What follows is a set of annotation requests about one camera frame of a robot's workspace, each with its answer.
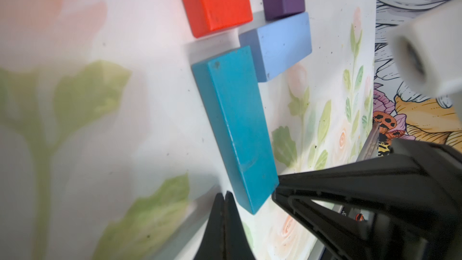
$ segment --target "green leaf print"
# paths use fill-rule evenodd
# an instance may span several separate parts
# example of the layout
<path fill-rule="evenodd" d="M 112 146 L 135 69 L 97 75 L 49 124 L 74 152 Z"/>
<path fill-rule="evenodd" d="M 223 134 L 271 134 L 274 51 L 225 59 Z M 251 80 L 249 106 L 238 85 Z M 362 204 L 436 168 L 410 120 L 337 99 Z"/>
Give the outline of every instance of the green leaf print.
<path fill-rule="evenodd" d="M 364 65 L 359 68 L 358 75 L 356 76 L 356 81 L 354 83 L 354 89 L 358 90 L 361 86 L 361 82 L 363 80 L 363 72 L 364 72 Z"/>
<path fill-rule="evenodd" d="M 361 30 L 361 33 L 359 34 L 359 40 L 358 43 L 356 44 L 355 51 L 354 51 L 354 57 L 357 58 L 359 54 L 359 48 L 361 47 L 361 39 L 363 38 L 363 31 Z"/>
<path fill-rule="evenodd" d="M 350 71 L 344 70 L 343 71 L 343 83 L 345 84 L 345 88 L 350 91 L 351 90 L 351 79 L 350 79 Z"/>
<path fill-rule="evenodd" d="M 354 143 L 353 147 L 351 148 L 350 161 L 352 160 L 352 158 L 354 158 L 355 154 L 356 154 L 356 143 Z"/>
<path fill-rule="evenodd" d="M 309 105 L 309 88 L 306 88 L 302 99 L 297 98 L 289 89 L 292 101 L 288 104 L 290 114 L 293 116 L 303 117 Z"/>
<path fill-rule="evenodd" d="M 358 129 L 358 122 L 359 122 L 359 111 L 356 113 L 356 116 L 353 121 L 353 126 L 351 127 L 351 137 L 354 137 L 354 133 Z"/>
<path fill-rule="evenodd" d="M 367 117 L 366 116 L 363 116 L 361 118 L 362 122 L 363 122 L 363 130 L 366 130 L 367 128 Z"/>
<path fill-rule="evenodd" d="M 354 26 L 351 24 L 350 30 L 350 44 L 351 44 L 351 51 L 353 54 L 356 54 L 356 38 L 354 37 Z"/>
<path fill-rule="evenodd" d="M 331 100 L 328 100 L 322 110 L 321 118 L 318 125 L 318 144 L 321 144 L 327 136 L 330 125 Z"/>
<path fill-rule="evenodd" d="M 297 98 L 295 95 L 292 94 L 292 91 L 289 89 L 289 94 L 291 97 L 291 102 L 287 105 L 289 107 L 290 114 L 293 116 L 299 116 L 301 110 L 301 102 L 300 99 Z"/>
<path fill-rule="evenodd" d="M 351 102 L 349 97 L 346 98 L 345 114 L 346 118 L 348 119 L 348 122 L 351 123 Z"/>
<path fill-rule="evenodd" d="M 297 160 L 297 147 L 290 136 L 289 127 L 280 126 L 272 133 L 274 158 L 290 167 Z"/>
<path fill-rule="evenodd" d="M 364 99 L 364 109 L 367 111 L 369 110 L 369 103 L 372 100 L 372 90 L 369 92 L 369 95 Z"/>
<path fill-rule="evenodd" d="M 140 260 L 157 251 L 182 223 L 188 207 L 189 180 L 165 180 L 150 197 L 138 198 L 118 222 L 110 222 L 93 260 Z"/>
<path fill-rule="evenodd" d="M 306 125 L 306 134 L 305 134 L 305 147 L 313 141 L 316 131 L 316 110 L 313 109 L 308 116 L 308 122 Z"/>
<path fill-rule="evenodd" d="M 249 243 L 249 246 L 251 248 L 253 248 L 254 246 L 254 239 L 252 237 L 252 232 L 249 228 L 249 226 L 245 223 L 245 222 L 242 222 L 242 227 L 244 228 L 244 233 L 245 233 L 245 236 L 247 238 L 247 243 Z"/>
<path fill-rule="evenodd" d="M 354 97 L 354 101 L 353 101 L 353 110 L 356 110 L 356 107 L 358 106 L 358 95 L 359 93 L 357 93 Z"/>
<path fill-rule="evenodd" d="M 369 120 L 368 122 L 371 122 L 371 118 L 372 118 L 372 107 L 374 106 L 374 101 L 372 100 L 372 97 L 371 97 L 371 101 L 369 102 Z"/>
<path fill-rule="evenodd" d="M 315 170 L 322 170 L 326 168 L 327 155 L 328 155 L 327 151 L 323 150 L 322 153 L 319 155 L 319 158 L 316 161 Z"/>
<path fill-rule="evenodd" d="M 118 109 L 131 71 L 99 60 L 73 77 L 64 77 L 55 90 L 54 108 L 60 141 L 86 124 Z"/>
<path fill-rule="evenodd" d="M 313 162 L 315 160 L 315 154 L 316 154 L 316 148 L 315 148 L 315 145 L 312 145 L 311 148 L 309 149 L 309 154 L 308 154 L 308 166 L 310 168 L 313 166 Z"/>

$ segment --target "white cylindrical object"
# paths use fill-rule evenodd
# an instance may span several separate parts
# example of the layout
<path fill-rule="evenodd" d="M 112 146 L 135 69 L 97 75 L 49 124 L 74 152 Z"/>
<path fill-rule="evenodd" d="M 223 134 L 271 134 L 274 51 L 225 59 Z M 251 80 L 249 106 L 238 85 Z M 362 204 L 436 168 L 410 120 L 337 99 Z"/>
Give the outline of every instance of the white cylindrical object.
<path fill-rule="evenodd" d="M 413 91 L 431 97 L 462 91 L 462 0 L 393 28 L 387 39 L 400 76 Z"/>

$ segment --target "light blue wooden block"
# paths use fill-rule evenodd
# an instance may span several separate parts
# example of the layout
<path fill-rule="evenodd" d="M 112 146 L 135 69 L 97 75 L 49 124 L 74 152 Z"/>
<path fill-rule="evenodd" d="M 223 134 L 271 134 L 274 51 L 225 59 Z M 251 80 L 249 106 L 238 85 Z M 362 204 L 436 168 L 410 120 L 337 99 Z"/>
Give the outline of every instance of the light blue wooden block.
<path fill-rule="evenodd" d="M 255 214 L 279 184 L 248 46 L 192 66 L 238 203 Z"/>
<path fill-rule="evenodd" d="M 252 50 L 258 82 L 267 82 L 311 53 L 308 13 L 242 33 L 239 41 Z"/>

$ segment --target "teal wooden block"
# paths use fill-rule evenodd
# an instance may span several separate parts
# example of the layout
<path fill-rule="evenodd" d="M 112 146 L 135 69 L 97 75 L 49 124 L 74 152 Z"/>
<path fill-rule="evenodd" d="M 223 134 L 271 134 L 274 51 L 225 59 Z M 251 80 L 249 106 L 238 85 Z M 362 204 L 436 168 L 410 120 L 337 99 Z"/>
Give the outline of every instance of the teal wooden block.
<path fill-rule="evenodd" d="M 192 66 L 238 203 L 255 214 L 279 184 L 248 46 Z"/>

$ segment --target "floral wallpaper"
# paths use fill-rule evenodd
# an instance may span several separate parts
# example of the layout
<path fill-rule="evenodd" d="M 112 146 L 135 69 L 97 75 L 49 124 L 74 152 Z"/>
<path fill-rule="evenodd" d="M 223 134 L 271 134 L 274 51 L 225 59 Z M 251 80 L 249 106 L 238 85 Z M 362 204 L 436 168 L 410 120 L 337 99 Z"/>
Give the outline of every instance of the floral wallpaper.
<path fill-rule="evenodd" d="M 393 101 L 372 86 L 374 0 L 305 2 L 313 53 L 259 84 L 280 174 L 354 161 L 372 106 Z M 239 47 L 241 27 L 197 40 L 181 0 L 0 9 L 2 255 L 192 259 L 232 187 L 190 66 Z M 271 199 L 238 209 L 257 259 L 307 259 L 315 237 Z"/>
<path fill-rule="evenodd" d="M 394 138 L 448 144 L 462 151 L 462 125 L 448 96 L 431 99 L 402 81 L 386 32 L 448 0 L 377 0 L 374 121 L 380 122 L 379 155 L 390 153 Z"/>

